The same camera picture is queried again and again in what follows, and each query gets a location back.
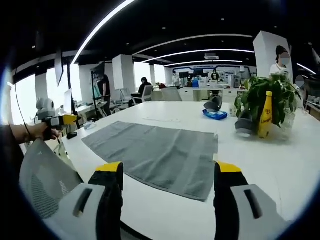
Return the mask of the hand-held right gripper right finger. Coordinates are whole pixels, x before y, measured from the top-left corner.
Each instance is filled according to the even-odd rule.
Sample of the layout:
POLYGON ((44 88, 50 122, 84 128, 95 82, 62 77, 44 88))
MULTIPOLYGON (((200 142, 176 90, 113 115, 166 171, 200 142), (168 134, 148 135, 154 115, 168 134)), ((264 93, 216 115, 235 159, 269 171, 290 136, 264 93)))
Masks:
POLYGON ((276 202, 241 169, 221 161, 215 164, 214 200, 217 240, 275 240, 289 226, 276 202))

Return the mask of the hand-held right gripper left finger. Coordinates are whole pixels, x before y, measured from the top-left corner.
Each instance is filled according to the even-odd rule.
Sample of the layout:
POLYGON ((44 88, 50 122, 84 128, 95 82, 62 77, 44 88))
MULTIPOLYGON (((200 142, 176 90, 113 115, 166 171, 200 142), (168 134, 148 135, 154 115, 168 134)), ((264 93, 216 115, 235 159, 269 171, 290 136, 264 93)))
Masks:
POLYGON ((60 240, 120 240, 123 188, 123 163, 101 165, 44 222, 60 240))

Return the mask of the person's left hand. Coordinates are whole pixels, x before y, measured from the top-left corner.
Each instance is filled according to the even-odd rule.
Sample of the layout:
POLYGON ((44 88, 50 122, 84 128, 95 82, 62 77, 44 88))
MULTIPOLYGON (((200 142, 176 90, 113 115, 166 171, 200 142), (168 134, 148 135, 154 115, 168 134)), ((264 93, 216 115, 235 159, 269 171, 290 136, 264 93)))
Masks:
POLYGON ((60 136, 60 131, 49 127, 45 122, 36 125, 36 137, 44 141, 56 140, 60 136))

